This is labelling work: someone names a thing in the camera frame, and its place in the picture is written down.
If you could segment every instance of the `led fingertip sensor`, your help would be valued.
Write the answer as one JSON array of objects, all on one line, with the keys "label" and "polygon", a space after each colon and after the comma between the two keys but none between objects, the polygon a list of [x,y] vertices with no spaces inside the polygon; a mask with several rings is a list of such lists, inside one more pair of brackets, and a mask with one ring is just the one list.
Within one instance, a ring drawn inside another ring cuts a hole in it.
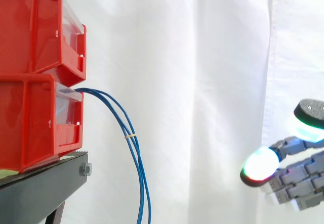
[{"label": "led fingertip sensor", "polygon": [[279,168],[277,154],[268,147],[261,147],[246,160],[241,173],[241,180],[248,186],[259,187],[271,179]]}]

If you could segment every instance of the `robotic hand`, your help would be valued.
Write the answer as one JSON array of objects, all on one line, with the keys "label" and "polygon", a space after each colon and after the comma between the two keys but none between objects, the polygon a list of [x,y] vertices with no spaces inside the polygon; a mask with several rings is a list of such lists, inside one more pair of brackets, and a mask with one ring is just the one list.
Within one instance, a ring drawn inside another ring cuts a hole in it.
[{"label": "robotic hand", "polygon": [[300,211],[324,201],[324,151],[286,168],[287,155],[324,147],[324,102],[302,100],[294,111],[296,135],[261,147],[245,162],[240,177],[251,187],[261,187],[277,204],[290,203]]}]

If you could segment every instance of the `green light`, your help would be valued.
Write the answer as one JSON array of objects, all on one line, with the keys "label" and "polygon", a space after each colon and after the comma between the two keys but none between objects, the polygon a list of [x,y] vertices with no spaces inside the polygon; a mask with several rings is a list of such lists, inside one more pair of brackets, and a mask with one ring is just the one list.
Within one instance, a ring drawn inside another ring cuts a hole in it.
[{"label": "green light", "polygon": [[305,141],[319,142],[324,139],[324,130],[307,125],[293,116],[289,120],[289,128],[291,133]]},{"label": "green light", "polygon": [[273,175],[278,167],[277,154],[267,147],[261,147],[247,159],[243,171],[250,179],[262,181]]}]

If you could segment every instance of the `black metal stand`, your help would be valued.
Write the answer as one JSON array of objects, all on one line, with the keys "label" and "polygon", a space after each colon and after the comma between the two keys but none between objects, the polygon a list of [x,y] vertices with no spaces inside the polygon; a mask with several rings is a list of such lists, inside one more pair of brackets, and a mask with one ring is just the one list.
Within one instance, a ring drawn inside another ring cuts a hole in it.
[{"label": "black metal stand", "polygon": [[59,224],[65,200],[86,181],[87,152],[46,167],[0,180],[0,222]]},{"label": "black metal stand", "polygon": [[65,201],[46,218],[45,224],[60,224],[64,205],[65,205]]}]

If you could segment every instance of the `cable tie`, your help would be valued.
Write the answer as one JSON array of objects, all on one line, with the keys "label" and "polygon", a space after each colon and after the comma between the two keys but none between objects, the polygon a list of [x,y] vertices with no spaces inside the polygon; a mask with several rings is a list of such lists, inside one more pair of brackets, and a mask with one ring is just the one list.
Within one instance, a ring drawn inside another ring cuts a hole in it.
[{"label": "cable tie", "polygon": [[135,136],[136,136],[136,134],[131,134],[129,136],[125,136],[125,139],[131,138],[131,137],[135,137]]}]

